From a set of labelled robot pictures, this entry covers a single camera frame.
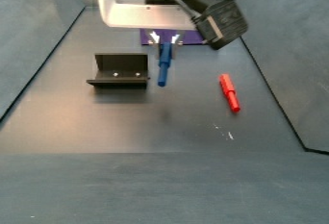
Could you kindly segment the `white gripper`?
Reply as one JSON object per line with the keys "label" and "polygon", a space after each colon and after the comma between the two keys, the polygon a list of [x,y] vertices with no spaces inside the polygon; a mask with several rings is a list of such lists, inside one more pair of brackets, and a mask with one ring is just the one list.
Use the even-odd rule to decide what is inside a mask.
{"label": "white gripper", "polygon": [[[136,29],[177,30],[171,37],[172,57],[183,45],[183,30],[192,30],[190,16],[177,5],[148,4],[147,0],[97,0],[104,23],[109,27]],[[155,56],[160,52],[160,37],[148,30],[148,45],[155,48]]]}

